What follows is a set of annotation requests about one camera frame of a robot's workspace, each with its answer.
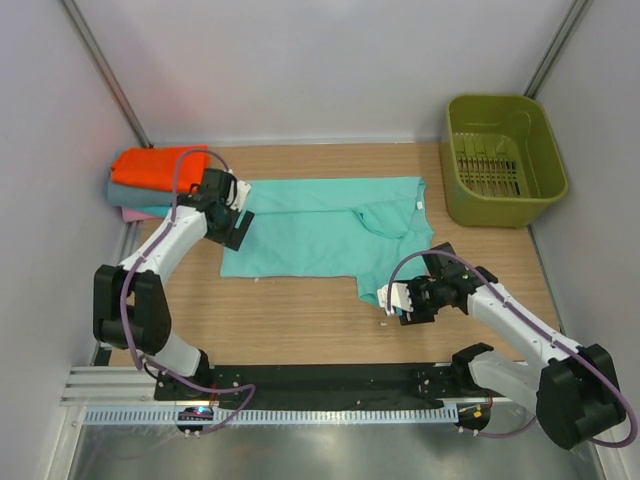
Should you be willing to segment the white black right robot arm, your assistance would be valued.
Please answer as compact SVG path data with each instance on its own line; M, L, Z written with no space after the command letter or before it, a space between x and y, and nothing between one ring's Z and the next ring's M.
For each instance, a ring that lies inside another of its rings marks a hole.
M550 327L489 270L457 256L448 243L412 253L399 264L415 258L423 260L425 274L400 280L394 269L377 291L387 315L410 325L434 321L444 307L456 308L491 328L523 357L516 362L487 344L471 345L451 361L461 388L510 399L565 450L585 441L621 449L637 439L638 419L606 349L584 346Z

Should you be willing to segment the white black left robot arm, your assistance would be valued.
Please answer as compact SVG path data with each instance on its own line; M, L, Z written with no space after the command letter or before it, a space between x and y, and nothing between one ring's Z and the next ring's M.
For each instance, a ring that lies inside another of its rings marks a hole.
M127 350L138 367L152 365L198 392L213 385L208 356L175 333L164 286L202 239L237 251L254 213L246 209L250 183L230 171L207 168L188 192L172 194L160 226L118 265L94 275L93 334Z

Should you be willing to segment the teal t shirt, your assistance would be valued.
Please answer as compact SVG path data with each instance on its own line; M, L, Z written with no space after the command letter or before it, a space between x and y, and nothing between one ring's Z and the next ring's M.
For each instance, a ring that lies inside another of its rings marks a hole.
M254 219L238 251L225 250L223 278L352 277L375 305L394 269L425 273L411 253L430 248L426 183L419 176L254 180Z

